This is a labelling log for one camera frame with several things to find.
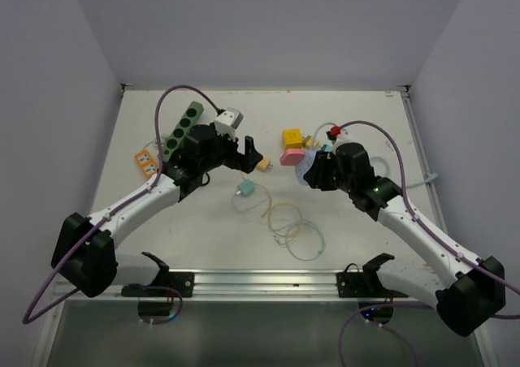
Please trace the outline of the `pink rounded plug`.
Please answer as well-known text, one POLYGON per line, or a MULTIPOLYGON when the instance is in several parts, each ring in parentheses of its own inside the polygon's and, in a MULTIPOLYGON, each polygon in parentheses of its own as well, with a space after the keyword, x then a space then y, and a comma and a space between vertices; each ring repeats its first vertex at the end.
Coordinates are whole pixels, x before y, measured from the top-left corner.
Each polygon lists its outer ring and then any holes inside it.
POLYGON ((287 149, 279 158, 281 166, 296 166, 303 160, 306 152, 304 149, 287 149))

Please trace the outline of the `pale yellow plug adapter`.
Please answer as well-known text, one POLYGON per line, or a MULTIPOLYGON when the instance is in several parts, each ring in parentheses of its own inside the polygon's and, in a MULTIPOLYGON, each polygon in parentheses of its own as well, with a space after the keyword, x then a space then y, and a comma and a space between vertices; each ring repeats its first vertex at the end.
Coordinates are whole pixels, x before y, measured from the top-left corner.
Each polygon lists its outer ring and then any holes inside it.
POLYGON ((305 136, 302 140, 302 146, 308 150, 316 149, 319 146, 319 141, 312 136, 305 136))

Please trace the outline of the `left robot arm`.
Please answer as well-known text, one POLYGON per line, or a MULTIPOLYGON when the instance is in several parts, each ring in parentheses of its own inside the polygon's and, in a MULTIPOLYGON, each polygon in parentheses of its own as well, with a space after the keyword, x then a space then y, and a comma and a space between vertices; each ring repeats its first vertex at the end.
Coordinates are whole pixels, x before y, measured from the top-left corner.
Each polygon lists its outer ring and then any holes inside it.
POLYGON ((159 172, 123 200, 63 222, 51 266, 87 297, 101 295, 113 285, 140 286, 160 296, 169 285, 166 263, 150 253, 123 255, 118 247, 138 227, 201 187, 206 173, 220 166, 250 173, 263 156, 246 136, 245 151, 238 140, 219 134, 213 124, 191 128, 179 149, 159 172))

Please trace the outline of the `small blue charger plug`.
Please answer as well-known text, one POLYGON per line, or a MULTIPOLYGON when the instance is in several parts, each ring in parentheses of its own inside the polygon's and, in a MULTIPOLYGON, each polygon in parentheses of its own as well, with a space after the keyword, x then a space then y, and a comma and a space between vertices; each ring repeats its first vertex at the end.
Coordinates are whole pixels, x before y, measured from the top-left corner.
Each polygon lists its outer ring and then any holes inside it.
POLYGON ((255 183, 250 179, 245 179, 237 185, 237 195, 242 197, 250 196, 255 191, 255 183))

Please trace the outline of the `yellow cube socket adapter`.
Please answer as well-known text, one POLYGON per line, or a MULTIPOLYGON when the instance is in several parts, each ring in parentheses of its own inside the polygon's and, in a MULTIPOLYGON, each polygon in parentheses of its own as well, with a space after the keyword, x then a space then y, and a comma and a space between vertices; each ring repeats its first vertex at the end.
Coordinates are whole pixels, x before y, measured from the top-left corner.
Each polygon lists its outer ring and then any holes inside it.
POLYGON ((303 139, 298 128, 284 129, 282 131, 282 142, 284 150, 301 149, 303 139))

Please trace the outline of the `orange power strip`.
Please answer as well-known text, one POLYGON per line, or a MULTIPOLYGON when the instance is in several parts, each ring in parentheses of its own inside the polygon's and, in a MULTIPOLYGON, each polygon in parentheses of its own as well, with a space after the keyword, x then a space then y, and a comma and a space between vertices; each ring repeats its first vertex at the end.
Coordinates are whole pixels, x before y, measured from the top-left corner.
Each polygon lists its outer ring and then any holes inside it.
POLYGON ((141 172, 147 179, 150 179, 158 172, 158 165, 147 149, 136 153, 134 158, 141 172))

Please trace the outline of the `small yellow charger plug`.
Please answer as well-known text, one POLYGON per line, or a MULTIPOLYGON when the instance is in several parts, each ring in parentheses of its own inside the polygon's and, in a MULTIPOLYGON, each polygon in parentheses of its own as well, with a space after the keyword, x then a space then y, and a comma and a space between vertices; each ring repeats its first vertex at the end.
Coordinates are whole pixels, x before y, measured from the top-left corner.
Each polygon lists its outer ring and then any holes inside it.
POLYGON ((269 158, 263 158, 255 167, 255 169, 257 171, 260 171, 262 173, 267 173, 267 172, 271 171, 272 168, 273 168, 273 165, 269 158))

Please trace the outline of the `blue plug adapter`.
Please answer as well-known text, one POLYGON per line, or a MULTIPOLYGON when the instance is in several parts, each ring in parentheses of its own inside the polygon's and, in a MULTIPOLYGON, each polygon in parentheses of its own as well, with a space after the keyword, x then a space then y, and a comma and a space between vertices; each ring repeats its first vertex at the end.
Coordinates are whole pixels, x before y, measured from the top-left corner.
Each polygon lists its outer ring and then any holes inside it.
POLYGON ((331 152, 332 151, 332 146, 331 145, 327 145, 327 144, 324 144, 321 149, 321 151, 323 152, 331 152))

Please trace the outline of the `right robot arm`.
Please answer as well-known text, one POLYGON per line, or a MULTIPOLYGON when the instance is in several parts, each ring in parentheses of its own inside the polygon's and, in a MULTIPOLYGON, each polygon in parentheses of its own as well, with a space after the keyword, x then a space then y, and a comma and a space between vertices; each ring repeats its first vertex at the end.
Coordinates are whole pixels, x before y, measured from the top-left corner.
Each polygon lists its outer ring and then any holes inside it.
POLYGON ((431 268, 409 268, 380 254, 363 266, 362 286, 369 295, 406 294, 434 308, 464 337, 505 307, 504 266, 494 257, 478 257, 424 217, 397 184, 375 173, 359 143, 343 143, 333 152, 307 151, 295 170, 304 185, 346 192, 357 209, 398 235, 431 268))

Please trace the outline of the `green power strip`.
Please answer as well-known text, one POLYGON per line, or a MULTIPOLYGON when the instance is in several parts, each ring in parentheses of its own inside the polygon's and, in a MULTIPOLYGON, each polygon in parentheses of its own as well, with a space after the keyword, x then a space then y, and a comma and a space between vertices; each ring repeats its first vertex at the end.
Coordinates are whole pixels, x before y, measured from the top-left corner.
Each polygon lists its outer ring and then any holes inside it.
POLYGON ((162 162, 167 163, 172 155, 181 148, 185 137, 188 135, 191 128, 198 122, 204 112, 204 107, 201 103, 192 101, 187 110, 184 112, 182 118, 175 126, 171 134, 165 139, 162 147, 162 162))

